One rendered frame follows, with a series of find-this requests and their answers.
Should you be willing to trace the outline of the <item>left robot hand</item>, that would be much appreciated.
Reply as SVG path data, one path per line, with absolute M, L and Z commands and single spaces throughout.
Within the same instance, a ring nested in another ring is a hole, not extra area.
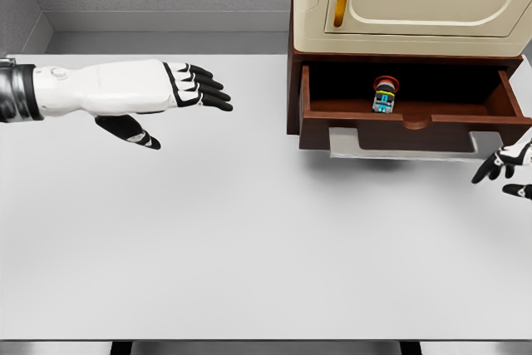
M 231 97 L 213 74 L 202 67 L 158 59 L 112 62 L 88 67 L 81 108 L 112 135 L 152 150 L 160 142 L 132 116 L 156 114 L 176 107 L 208 106 L 232 111 Z

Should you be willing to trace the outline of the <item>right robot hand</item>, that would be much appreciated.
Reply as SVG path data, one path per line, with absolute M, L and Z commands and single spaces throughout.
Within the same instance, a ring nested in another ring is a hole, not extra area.
M 505 178 L 511 178 L 516 166 L 532 167 L 532 140 L 509 146 L 501 146 L 494 151 L 477 169 L 471 179 L 472 184 L 480 183 L 485 177 L 495 180 L 505 168 Z M 532 184 L 508 184 L 502 191 L 508 195 L 532 200 Z

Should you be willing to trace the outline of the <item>red push button switch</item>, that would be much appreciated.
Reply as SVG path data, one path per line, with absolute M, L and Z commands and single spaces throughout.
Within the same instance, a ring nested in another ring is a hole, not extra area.
M 393 76 L 379 76 L 373 82 L 375 96 L 372 112 L 390 114 L 393 112 L 399 81 Z

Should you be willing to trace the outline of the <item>brown wooden drawer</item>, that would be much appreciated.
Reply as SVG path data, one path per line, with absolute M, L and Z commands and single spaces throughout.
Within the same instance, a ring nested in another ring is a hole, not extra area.
M 373 82 L 399 81 L 393 112 L 372 112 Z M 472 131 L 512 145 L 532 127 L 498 67 L 314 62 L 303 67 L 299 145 L 329 150 L 333 127 L 357 129 L 364 150 L 473 149 Z

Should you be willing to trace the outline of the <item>cream cabinet with brown base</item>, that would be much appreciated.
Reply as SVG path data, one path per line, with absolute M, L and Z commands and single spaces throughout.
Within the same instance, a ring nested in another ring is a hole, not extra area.
M 532 40 L 532 2 L 508 37 L 438 37 L 328 33 L 330 0 L 292 0 L 288 42 L 287 131 L 299 131 L 298 80 L 305 61 L 319 57 L 417 61 L 479 59 L 498 62 L 516 58 Z

